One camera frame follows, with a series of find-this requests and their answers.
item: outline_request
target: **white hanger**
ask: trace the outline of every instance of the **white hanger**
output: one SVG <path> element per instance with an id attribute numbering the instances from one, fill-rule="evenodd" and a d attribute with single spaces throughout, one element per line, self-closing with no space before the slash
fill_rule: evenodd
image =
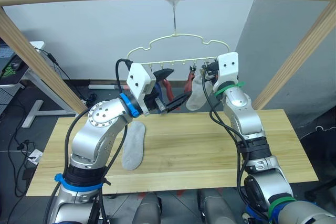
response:
<path id="1" fill-rule="evenodd" d="M 149 42 L 149 47 L 148 48 L 144 48 L 144 47 L 137 47 L 137 48 L 134 48 L 132 49 L 131 51 L 129 51 L 129 53 L 127 54 L 127 59 L 130 58 L 130 55 L 132 53 L 134 53 L 135 51 L 138 51 L 140 49 L 144 50 L 144 51 L 148 51 L 150 49 L 152 49 L 152 44 L 154 42 L 157 42 L 159 40 L 162 40 L 162 39 L 168 39 L 168 38 L 174 38 L 174 37 L 179 37 L 179 36 L 189 36 L 189 37 L 195 37 L 195 38 L 199 38 L 201 39 L 201 43 L 204 44 L 204 45 L 209 45 L 210 43 L 214 42 L 214 43 L 219 43 L 219 44 L 222 44 L 224 45 L 226 48 L 227 48 L 227 51 L 230 52 L 230 47 L 227 43 L 225 43 L 224 41 L 221 41 L 221 40 L 216 40 L 216 39 L 212 39 L 212 40 L 209 40 L 208 42 L 205 42 L 204 41 L 204 38 L 200 35 L 196 35 L 196 34 L 178 34 L 176 33 L 176 17 L 175 17 L 175 7 L 176 7 L 176 3 L 178 2 L 179 0 L 169 0 L 169 2 L 172 3 L 173 5 L 173 14 L 174 14 L 174 34 L 172 35 L 168 35 L 168 36 L 163 36 L 163 37 L 160 37 L 160 38 L 157 38 L 157 39 L 154 39 L 152 40 L 151 42 Z M 205 57 L 205 58 L 195 58 L 195 59 L 184 59 L 184 60 L 168 60 L 168 61 L 155 61 L 155 62 L 147 62 L 147 63 L 142 63 L 142 65 L 149 65 L 150 67 L 153 65 L 153 64 L 160 64 L 161 67 L 163 67 L 163 64 L 164 63 L 171 63 L 172 65 L 176 62 L 182 62 L 182 64 L 185 64 L 186 61 L 193 61 L 194 64 L 196 64 L 196 62 L 198 60 L 208 60 L 208 59 L 214 59 L 216 57 Z"/>

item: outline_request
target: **white sock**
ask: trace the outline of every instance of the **white sock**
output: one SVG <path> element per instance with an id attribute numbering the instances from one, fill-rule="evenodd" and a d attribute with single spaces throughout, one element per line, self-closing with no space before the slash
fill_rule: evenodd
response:
<path id="1" fill-rule="evenodd" d="M 209 81 L 205 82 L 205 90 L 208 95 L 212 92 L 212 85 Z M 202 75 L 199 71 L 196 72 L 193 80 L 193 92 L 186 103 L 188 110 L 199 110 L 206 102 L 206 98 L 202 88 Z"/>
<path id="2" fill-rule="evenodd" d="M 142 162 L 145 129 L 145 125 L 137 121 L 128 128 L 121 157 L 121 165 L 126 170 L 134 170 Z"/>

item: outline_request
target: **green strap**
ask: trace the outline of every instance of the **green strap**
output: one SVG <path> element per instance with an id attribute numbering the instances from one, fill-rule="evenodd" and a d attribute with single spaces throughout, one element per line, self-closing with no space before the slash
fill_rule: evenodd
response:
<path id="1" fill-rule="evenodd" d="M 272 204 L 269 206 L 268 208 L 268 218 L 271 216 L 274 208 L 283 203 L 283 202 L 286 202 L 286 201 L 296 201 L 296 199 L 294 199 L 293 197 L 291 196 L 286 196 L 286 197 L 282 197 L 282 198 L 279 198 L 279 199 L 276 199 L 275 201 L 272 202 Z"/>
<path id="2" fill-rule="evenodd" d="M 218 90 L 216 93 L 215 93 L 215 96 L 218 96 L 219 94 L 223 93 L 225 90 L 229 89 L 229 88 L 232 88 L 232 87 L 242 87 L 245 85 L 245 82 L 239 82 L 237 84 L 231 84 L 231 85 L 228 85 L 228 86 L 225 86 L 223 87 L 222 89 Z"/>

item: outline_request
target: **blue strap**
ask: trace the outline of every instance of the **blue strap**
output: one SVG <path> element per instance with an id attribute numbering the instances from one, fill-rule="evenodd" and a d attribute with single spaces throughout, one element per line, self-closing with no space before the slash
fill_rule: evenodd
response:
<path id="1" fill-rule="evenodd" d="M 254 217 L 257 220 L 262 221 L 262 217 L 260 217 L 256 212 L 254 212 L 249 205 L 246 206 L 245 211 L 252 217 Z"/>
<path id="2" fill-rule="evenodd" d="M 126 104 L 126 106 L 130 109 L 130 111 L 132 113 L 132 116 L 134 118 L 137 118 L 139 116 L 139 112 L 133 106 L 133 104 L 131 103 L 130 99 L 128 99 L 128 97 L 124 93 L 121 93 L 120 97 L 124 101 L 124 103 Z"/>
<path id="3" fill-rule="evenodd" d="M 80 191 L 80 192 L 82 192 L 82 191 L 93 191 L 93 190 L 102 188 L 102 186 L 103 186 L 103 183 L 97 184 L 97 185 L 94 185 L 94 186 L 87 186 L 87 187 L 72 186 L 72 185 L 69 185 L 64 180 L 63 175 L 61 173 L 58 173 L 58 174 L 55 175 L 55 181 L 60 182 L 65 189 L 70 190 L 70 191 Z"/>

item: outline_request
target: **electrical cable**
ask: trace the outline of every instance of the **electrical cable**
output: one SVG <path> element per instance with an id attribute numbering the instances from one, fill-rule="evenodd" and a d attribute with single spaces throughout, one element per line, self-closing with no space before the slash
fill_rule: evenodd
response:
<path id="1" fill-rule="evenodd" d="M 65 137 L 65 142 L 64 142 L 64 170 L 63 170 L 63 176 L 65 176 L 66 171 L 68 169 L 69 166 L 69 139 L 70 139 L 70 135 L 71 135 L 71 131 L 74 129 L 76 123 L 78 122 L 78 120 L 85 115 L 86 113 L 88 113 L 90 111 L 91 108 L 87 108 L 86 110 L 84 110 L 83 112 L 81 112 L 75 119 L 74 121 L 71 123 L 68 131 L 67 131 L 67 135 Z M 54 191 L 51 194 L 51 197 L 49 198 L 46 210 L 45 210 L 45 214 L 44 214 L 44 218 L 43 218 L 43 223 L 47 224 L 48 218 L 49 218 L 49 212 L 50 212 L 50 208 L 51 208 L 51 204 L 53 203 L 53 199 L 55 197 L 55 194 L 58 190 L 60 186 L 60 182 L 57 183 Z"/>
<path id="2" fill-rule="evenodd" d="M 101 211 L 101 216 L 103 218 L 103 224 L 108 224 L 107 216 L 106 216 L 106 212 L 105 212 L 105 207 L 104 207 L 104 202 L 103 202 L 103 190 L 102 190 L 102 188 L 99 188 L 98 195 L 99 195 L 99 207 L 100 207 L 100 211 Z"/>
<path id="3" fill-rule="evenodd" d="M 75 124 L 78 122 L 78 120 L 85 115 L 86 113 L 88 113 L 91 110 L 90 108 L 87 108 L 86 110 L 84 110 L 83 112 L 81 112 L 75 119 L 74 121 L 71 123 L 67 135 L 65 137 L 65 142 L 64 142 L 64 170 L 63 170 L 63 176 L 65 176 L 65 173 L 68 169 L 69 166 L 69 139 L 70 139 L 70 134 L 72 129 L 75 127 Z"/>
<path id="4" fill-rule="evenodd" d="M 46 207 L 46 211 L 44 212 L 44 216 L 43 216 L 43 224 L 48 224 L 48 219 L 49 219 L 49 213 L 50 213 L 50 208 L 51 208 L 51 204 L 53 203 L 54 201 L 54 197 L 59 189 L 59 186 L 61 185 L 60 182 L 58 182 L 54 188 L 54 190 L 52 191 L 51 193 L 51 196 L 48 200 L 48 204 L 47 204 L 47 207 Z"/>
<path id="5" fill-rule="evenodd" d="M 250 205 L 250 203 L 248 202 L 247 200 L 247 196 L 242 192 L 242 189 L 241 189 L 241 178 L 243 176 L 243 173 L 244 173 L 244 170 L 245 170 L 245 167 L 249 161 L 249 153 L 246 153 L 246 156 L 245 156 L 245 160 L 243 162 L 243 165 L 240 167 L 240 153 L 239 153 L 239 150 L 238 150 L 238 146 L 237 146 L 237 139 L 232 135 L 231 132 L 235 133 L 240 139 L 241 141 L 243 142 L 243 145 L 245 147 L 248 147 L 247 146 L 247 143 L 246 143 L 246 140 L 244 139 L 244 137 L 239 133 L 237 132 L 235 129 L 231 128 L 230 126 L 226 125 L 223 120 L 221 119 L 221 117 L 218 115 L 215 107 L 217 105 L 219 105 L 219 103 L 217 103 L 216 106 L 213 106 L 213 104 L 211 103 L 211 100 L 206 92 L 206 89 L 205 89 L 205 74 L 206 74 L 206 70 L 204 69 L 204 72 L 202 74 L 202 88 L 203 88 L 203 92 L 204 92 L 204 95 L 205 95 L 205 98 L 208 102 L 208 104 L 210 105 L 211 107 L 211 110 L 209 112 L 209 116 L 210 118 L 217 124 L 221 125 L 222 127 L 225 128 L 225 130 L 228 132 L 228 134 L 231 136 L 231 138 L 234 140 L 235 144 L 236 144 L 236 148 L 237 148 L 237 190 L 238 190 L 238 193 L 239 193 L 239 196 L 241 197 L 242 201 L 248 205 L 256 214 L 258 214 L 261 218 L 263 218 L 265 221 L 268 221 L 268 218 L 267 216 L 265 216 L 262 212 L 258 211 L 257 209 L 255 209 L 254 207 L 252 207 Z M 218 120 L 216 120 L 213 116 L 212 116 L 212 113 L 214 113 L 217 117 Z"/>
<path id="6" fill-rule="evenodd" d="M 121 150 L 121 148 L 122 148 L 122 145 L 123 145 L 123 143 L 125 142 L 125 138 L 126 138 L 126 135 L 127 135 L 127 128 L 128 128 L 127 125 L 125 125 L 125 128 L 124 128 L 124 134 L 123 134 L 123 136 L 122 136 L 122 139 L 121 139 L 121 141 L 120 141 L 120 144 L 119 144 L 117 150 L 115 151 L 115 154 L 113 155 L 113 157 L 112 157 L 112 159 L 111 159 L 109 165 L 106 167 L 105 172 L 103 173 L 103 176 L 102 176 L 103 178 L 106 176 L 106 174 L 107 174 L 107 172 L 109 171 L 109 169 L 111 168 L 113 162 L 116 160 L 116 158 L 117 158 L 117 156 L 118 156 L 118 154 L 119 154 L 119 152 L 120 152 L 120 150 Z"/>
<path id="7" fill-rule="evenodd" d="M 21 125 L 22 125 L 22 123 L 23 123 L 23 121 L 24 121 L 24 118 L 25 118 L 25 109 L 24 109 L 21 105 L 14 105 L 14 104 L 13 104 L 13 105 L 11 105 L 11 104 L 0 104 L 0 105 L 17 106 L 17 107 L 20 107 L 21 109 L 23 109 L 23 115 L 22 115 L 22 117 L 21 117 L 21 119 L 20 119 L 19 124 L 17 125 L 17 127 L 16 127 L 16 129 L 15 129 L 14 134 L 13 134 L 12 137 L 10 138 L 10 140 L 9 140 L 9 142 L 8 142 L 8 147 L 7 147 L 7 155 L 8 155 L 9 161 L 10 161 L 12 167 L 13 167 L 13 175 L 14 175 L 14 183 L 15 183 L 15 196 L 16 196 L 16 197 L 19 197 L 19 194 L 17 193 L 17 191 L 19 191 L 21 194 L 23 194 L 24 192 L 21 191 L 21 190 L 17 187 L 16 169 L 15 169 L 15 165 L 14 165 L 14 162 L 13 162 L 13 160 L 12 160 L 12 157 L 11 157 L 9 151 L 10 151 L 10 145 L 12 144 L 13 139 L 15 139 L 16 142 L 17 142 L 17 144 L 19 145 L 19 142 L 18 142 L 17 139 L 16 139 L 16 134 L 17 134 L 18 130 L 20 129 L 20 127 L 21 127 Z"/>
<path id="8" fill-rule="evenodd" d="M 117 78 L 117 85 L 118 85 L 118 89 L 119 89 L 119 93 L 122 93 L 122 89 L 121 89 L 121 85 L 120 85 L 120 79 L 119 79 L 119 63 L 121 62 L 127 62 L 126 59 L 119 59 L 117 60 L 117 62 L 115 63 L 115 75 L 116 75 L 116 78 Z M 125 139 L 126 139 L 126 135 L 127 135 L 127 129 L 128 129 L 128 126 L 125 125 L 125 128 L 124 128 L 124 134 L 122 136 L 122 139 L 120 141 L 120 144 L 114 154 L 114 156 L 112 157 L 109 165 L 106 167 L 103 175 L 102 175 L 102 178 L 105 178 L 106 174 L 108 173 L 109 169 L 111 168 L 111 166 L 113 165 L 114 161 L 116 160 L 118 154 L 120 153 L 120 150 L 123 146 L 123 143 L 125 142 Z M 102 215 L 102 218 L 103 218 L 103 224 L 107 224 L 107 216 L 106 216 L 106 212 L 105 212 L 105 207 L 104 207 L 104 202 L 103 202 L 103 192 L 102 192 L 102 188 L 99 189 L 99 206 L 100 206 L 100 210 L 101 210 L 101 215 Z"/>
<path id="9" fill-rule="evenodd" d="M 26 155 L 27 155 L 28 153 L 30 153 L 30 151 L 28 151 L 28 144 L 26 145 L 26 147 L 27 147 L 27 150 L 26 150 L 25 152 L 26 152 Z M 18 176 L 19 176 L 20 170 L 21 170 L 22 166 L 23 166 L 26 162 L 28 162 L 27 158 L 25 158 L 25 159 L 23 160 L 23 163 L 21 164 L 21 167 L 20 167 L 19 171 L 17 172 L 16 180 L 18 180 Z M 33 176 L 31 176 L 31 177 L 29 178 L 29 183 L 26 184 L 26 188 L 25 188 L 25 190 L 22 192 L 22 195 L 20 195 L 20 196 L 18 197 L 19 200 L 16 202 L 16 204 L 15 204 L 15 205 L 13 206 L 13 208 L 11 209 L 11 211 L 10 211 L 10 213 L 9 213 L 9 215 L 8 215 L 7 224 L 9 223 L 10 218 L 11 218 L 11 216 L 12 216 L 12 214 L 13 214 L 15 208 L 16 208 L 17 205 L 20 203 L 20 201 L 24 198 L 24 196 L 27 194 L 27 192 L 28 192 L 28 188 L 29 188 L 29 184 L 30 184 L 32 178 L 33 178 Z"/>
<path id="10" fill-rule="evenodd" d="M 120 79 L 119 79 L 119 63 L 121 62 L 127 62 L 127 59 L 119 59 L 117 60 L 117 62 L 115 63 L 115 75 L 117 78 L 117 85 L 118 85 L 118 89 L 119 89 L 119 93 L 122 93 L 122 89 L 121 89 L 121 85 L 120 85 Z"/>
<path id="11" fill-rule="evenodd" d="M 67 75 L 67 73 L 65 73 L 65 71 L 62 69 L 62 67 L 58 64 L 57 60 L 53 57 L 53 55 L 49 52 L 47 52 L 46 50 L 43 50 L 43 49 L 40 49 L 40 48 L 37 48 L 37 47 L 34 47 L 35 49 L 37 50 L 40 50 L 42 51 L 48 58 L 49 60 L 53 63 L 53 64 L 56 64 L 57 67 L 66 75 L 66 77 L 69 79 L 69 81 L 71 81 L 71 78 Z M 78 88 L 75 86 L 75 85 L 72 85 L 71 83 L 69 83 L 76 91 L 77 93 L 79 94 L 79 98 L 85 100 L 86 102 L 87 101 L 91 101 L 90 99 L 86 98 L 79 90 Z"/>
<path id="12" fill-rule="evenodd" d="M 122 92 L 121 90 L 121 86 L 120 86 L 120 80 L 119 80 L 119 63 L 120 62 L 126 62 L 127 60 L 126 59 L 120 59 L 117 61 L 117 63 L 115 64 L 115 69 L 116 69 L 116 75 L 117 75 L 117 84 L 118 84 L 118 88 L 119 88 L 119 93 Z M 64 171 L 63 171 L 63 176 L 65 176 L 65 173 L 67 171 L 67 168 L 69 166 L 69 139 L 70 139 L 70 135 L 71 135 L 71 131 L 73 130 L 75 124 L 78 122 L 78 120 L 83 116 L 85 115 L 86 113 L 88 113 L 90 111 L 91 108 L 87 108 L 86 110 L 84 110 L 83 112 L 81 112 L 75 119 L 74 121 L 72 122 L 72 124 L 70 125 L 69 129 L 68 129 L 68 132 L 67 132 L 67 135 L 66 135 L 66 138 L 65 138 L 65 144 L 64 144 L 64 158 L 65 158 L 65 162 L 64 162 Z M 123 134 L 123 137 L 122 137 L 122 140 L 114 154 L 114 156 L 112 157 L 109 165 L 106 167 L 103 175 L 102 175 L 102 179 L 105 178 L 105 175 L 107 174 L 107 172 L 109 171 L 109 169 L 111 168 L 111 166 L 113 165 L 114 161 L 116 160 L 118 154 L 120 153 L 120 150 L 122 148 L 122 145 L 125 141 L 125 138 L 126 138 L 126 135 L 127 135 L 127 125 L 125 125 L 125 128 L 124 128 L 124 134 Z M 47 207 L 46 207 L 46 210 L 45 210 L 45 214 L 44 214 L 44 218 L 43 218 L 43 223 L 44 224 L 47 224 L 47 221 L 48 221 L 48 218 L 49 218 L 49 212 L 50 212 L 50 208 L 51 208 L 51 204 L 53 202 L 53 199 L 56 195 L 56 192 L 58 190 L 60 186 L 60 182 L 57 183 L 54 191 L 52 192 L 51 194 L 51 197 L 48 201 L 48 204 L 47 204 Z M 101 214 L 103 216 L 103 223 L 107 223 L 107 217 L 106 217 L 106 212 L 105 212 L 105 208 L 104 208 L 104 203 L 103 203 L 103 196 L 102 196 L 102 188 L 100 188 L 98 190 L 98 193 L 99 193 L 99 205 L 100 205 L 100 209 L 101 209 Z"/>

